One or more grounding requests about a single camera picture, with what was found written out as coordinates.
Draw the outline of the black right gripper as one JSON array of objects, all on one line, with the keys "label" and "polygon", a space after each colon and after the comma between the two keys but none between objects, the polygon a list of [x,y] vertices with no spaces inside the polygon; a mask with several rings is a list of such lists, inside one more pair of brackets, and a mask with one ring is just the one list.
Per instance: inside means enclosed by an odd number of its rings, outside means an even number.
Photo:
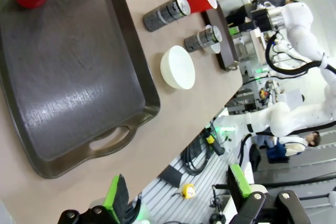
[{"label": "black right gripper", "polygon": [[255,4],[246,4],[232,11],[226,16],[230,28],[239,33],[259,28],[261,32],[268,31],[268,13],[265,8],[256,9]]}]

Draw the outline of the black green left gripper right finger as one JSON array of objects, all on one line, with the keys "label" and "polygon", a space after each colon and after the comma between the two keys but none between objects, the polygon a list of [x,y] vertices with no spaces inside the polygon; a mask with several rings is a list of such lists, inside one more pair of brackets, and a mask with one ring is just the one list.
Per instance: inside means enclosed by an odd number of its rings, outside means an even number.
[{"label": "black green left gripper right finger", "polygon": [[252,191],[241,167],[230,165],[228,189],[237,209],[230,223],[291,223],[309,224],[311,221],[301,202],[292,190],[281,191],[277,196]]}]

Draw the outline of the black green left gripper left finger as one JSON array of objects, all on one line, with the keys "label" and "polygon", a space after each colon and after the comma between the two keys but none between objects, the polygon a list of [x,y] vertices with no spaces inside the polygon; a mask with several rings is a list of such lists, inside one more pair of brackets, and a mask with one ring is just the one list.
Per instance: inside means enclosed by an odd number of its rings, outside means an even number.
[{"label": "black green left gripper left finger", "polygon": [[58,223],[123,223],[129,201],[127,185],[122,174],[114,176],[102,205],[89,208],[84,213],[65,210]]}]

